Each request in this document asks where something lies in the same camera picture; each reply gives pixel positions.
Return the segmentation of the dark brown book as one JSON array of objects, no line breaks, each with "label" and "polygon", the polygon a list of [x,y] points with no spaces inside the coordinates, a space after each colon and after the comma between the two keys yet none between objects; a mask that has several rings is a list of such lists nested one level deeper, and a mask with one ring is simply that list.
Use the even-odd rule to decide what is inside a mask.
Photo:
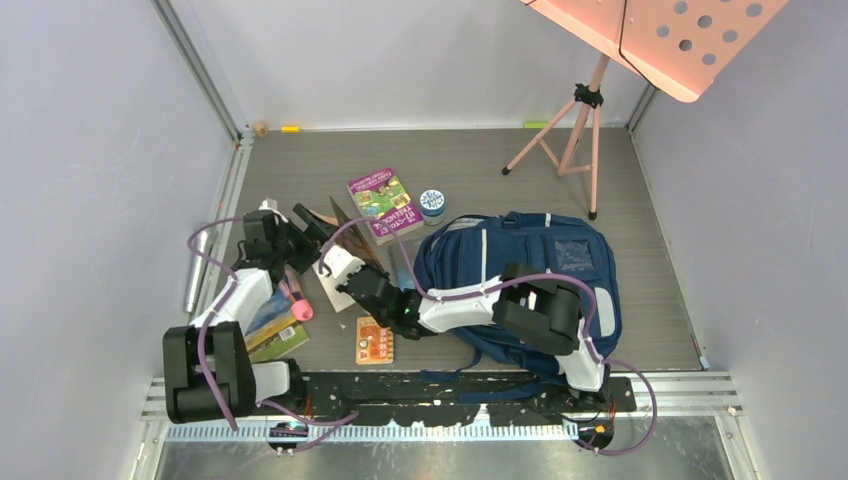
[{"label": "dark brown book", "polygon": [[322,266],[316,261],[312,269],[336,313],[355,305],[349,295],[337,289],[345,279],[345,273],[352,273],[356,267],[364,265],[385,272],[371,244],[357,225],[351,226],[336,239],[324,262],[325,266]]}]

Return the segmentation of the navy blue backpack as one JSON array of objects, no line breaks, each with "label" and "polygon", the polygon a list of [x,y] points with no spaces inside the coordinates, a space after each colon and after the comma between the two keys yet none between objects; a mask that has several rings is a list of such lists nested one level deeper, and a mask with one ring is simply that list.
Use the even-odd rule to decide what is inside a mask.
[{"label": "navy blue backpack", "polygon": [[459,217],[421,244],[422,323],[554,385],[599,393],[621,336],[614,253],[578,218]]}]

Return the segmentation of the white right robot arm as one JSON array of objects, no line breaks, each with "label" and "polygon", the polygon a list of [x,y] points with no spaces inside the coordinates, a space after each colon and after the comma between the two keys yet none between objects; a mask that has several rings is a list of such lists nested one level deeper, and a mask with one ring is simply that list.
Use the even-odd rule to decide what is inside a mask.
[{"label": "white right robot arm", "polygon": [[610,398],[604,362],[590,335],[597,298],[576,278],[511,263],[502,274],[478,284],[423,292],[402,290],[367,264],[323,270],[339,292],[406,339],[496,326],[554,360],[555,374],[571,387],[580,408],[596,410]]}]

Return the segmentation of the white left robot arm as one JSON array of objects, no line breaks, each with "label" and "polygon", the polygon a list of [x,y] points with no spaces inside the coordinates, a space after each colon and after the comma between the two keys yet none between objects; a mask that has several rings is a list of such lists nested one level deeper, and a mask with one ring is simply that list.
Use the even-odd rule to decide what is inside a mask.
[{"label": "white left robot arm", "polygon": [[214,302],[189,325],[168,329],[162,342],[165,405],[175,424],[251,415],[268,399],[280,412],[298,412],[307,389],[292,359],[252,363],[246,324],[273,295],[286,269],[303,274],[321,254],[335,226],[298,204],[299,227],[274,202],[241,217],[244,239],[233,267],[220,263],[228,281]]}]

